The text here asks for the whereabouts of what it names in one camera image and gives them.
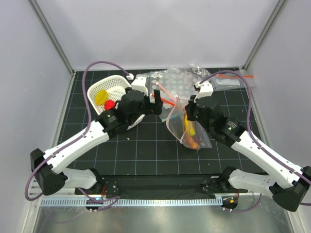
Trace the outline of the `red toy strawberry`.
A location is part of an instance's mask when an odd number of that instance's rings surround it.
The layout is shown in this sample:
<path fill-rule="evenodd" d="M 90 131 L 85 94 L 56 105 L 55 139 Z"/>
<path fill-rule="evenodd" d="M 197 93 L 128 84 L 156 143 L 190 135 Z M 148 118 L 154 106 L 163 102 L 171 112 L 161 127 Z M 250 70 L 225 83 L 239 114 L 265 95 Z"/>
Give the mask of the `red toy strawberry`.
<path fill-rule="evenodd" d="M 115 102 L 113 100 L 107 100 L 105 103 L 104 103 L 104 109 L 105 110 L 109 110 L 109 109 L 112 109 L 115 107 Z"/>

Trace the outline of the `yellow toy lemon slice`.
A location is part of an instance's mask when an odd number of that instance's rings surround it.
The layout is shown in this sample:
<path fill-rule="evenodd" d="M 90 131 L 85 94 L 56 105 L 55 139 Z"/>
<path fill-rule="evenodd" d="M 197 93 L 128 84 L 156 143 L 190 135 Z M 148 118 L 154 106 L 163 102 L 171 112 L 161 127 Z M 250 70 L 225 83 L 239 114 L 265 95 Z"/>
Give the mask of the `yellow toy lemon slice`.
<path fill-rule="evenodd" d="M 95 103 L 103 105 L 108 100 L 108 96 L 109 94 L 105 90 L 100 90 L 95 97 Z"/>

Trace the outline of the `yellow toy banana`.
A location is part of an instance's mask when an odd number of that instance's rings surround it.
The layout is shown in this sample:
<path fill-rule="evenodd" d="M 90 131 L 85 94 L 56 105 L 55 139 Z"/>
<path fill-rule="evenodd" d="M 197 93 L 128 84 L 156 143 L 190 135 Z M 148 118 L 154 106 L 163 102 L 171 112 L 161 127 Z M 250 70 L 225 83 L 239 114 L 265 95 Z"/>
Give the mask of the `yellow toy banana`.
<path fill-rule="evenodd" d="M 186 131 L 190 136 L 196 135 L 195 127 L 192 122 L 188 120 L 187 114 L 184 115 L 184 131 Z"/>

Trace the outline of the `orange maroon toy steak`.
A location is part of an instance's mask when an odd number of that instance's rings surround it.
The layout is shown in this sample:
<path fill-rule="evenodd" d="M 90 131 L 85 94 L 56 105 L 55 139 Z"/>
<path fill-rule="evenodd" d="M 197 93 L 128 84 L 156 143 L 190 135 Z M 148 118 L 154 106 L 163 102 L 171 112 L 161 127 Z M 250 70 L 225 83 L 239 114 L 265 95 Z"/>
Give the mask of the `orange maroon toy steak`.
<path fill-rule="evenodd" d="M 191 136 L 190 134 L 185 134 L 182 139 L 182 144 L 193 150 L 198 150 L 199 149 L 199 144 L 195 141 L 195 137 Z"/>

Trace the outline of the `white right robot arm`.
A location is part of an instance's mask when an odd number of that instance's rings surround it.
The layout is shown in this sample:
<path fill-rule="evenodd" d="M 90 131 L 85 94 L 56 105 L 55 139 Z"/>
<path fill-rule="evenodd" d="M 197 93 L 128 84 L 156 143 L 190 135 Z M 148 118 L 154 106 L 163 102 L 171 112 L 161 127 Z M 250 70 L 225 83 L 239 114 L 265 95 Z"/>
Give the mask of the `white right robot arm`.
<path fill-rule="evenodd" d="M 192 95 L 185 110 L 189 121 L 199 123 L 217 142 L 243 154 L 267 173 L 264 176 L 227 167 L 219 179 L 222 191 L 235 188 L 261 193 L 291 212 L 302 205 L 311 186 L 310 166 L 300 167 L 280 156 L 240 121 L 224 116 L 213 97 Z"/>

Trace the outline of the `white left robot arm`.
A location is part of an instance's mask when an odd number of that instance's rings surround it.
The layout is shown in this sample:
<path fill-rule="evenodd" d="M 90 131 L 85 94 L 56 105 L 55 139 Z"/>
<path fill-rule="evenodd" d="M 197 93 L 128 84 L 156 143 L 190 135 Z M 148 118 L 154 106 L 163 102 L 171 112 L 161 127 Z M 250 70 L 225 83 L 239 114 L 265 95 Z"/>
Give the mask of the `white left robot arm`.
<path fill-rule="evenodd" d="M 140 116 L 160 115 L 163 102 L 159 90 L 154 91 L 154 98 L 151 102 L 149 94 L 128 87 L 112 108 L 104 110 L 84 130 L 51 149 L 32 151 L 31 171 L 42 194 L 52 195 L 64 186 L 100 193 L 103 182 L 95 170 L 74 170 L 67 166 L 97 145 L 126 132 Z"/>

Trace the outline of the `pink zipper clear bag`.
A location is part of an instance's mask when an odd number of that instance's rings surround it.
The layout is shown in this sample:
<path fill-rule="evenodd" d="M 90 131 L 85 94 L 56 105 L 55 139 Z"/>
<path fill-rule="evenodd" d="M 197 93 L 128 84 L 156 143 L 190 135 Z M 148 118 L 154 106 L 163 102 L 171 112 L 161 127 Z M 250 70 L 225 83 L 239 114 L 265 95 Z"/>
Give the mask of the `pink zipper clear bag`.
<path fill-rule="evenodd" d="M 210 149 L 211 141 L 207 132 L 197 121 L 189 121 L 185 110 L 186 100 L 175 94 L 175 104 L 166 119 L 169 132 L 184 147 L 192 150 Z"/>

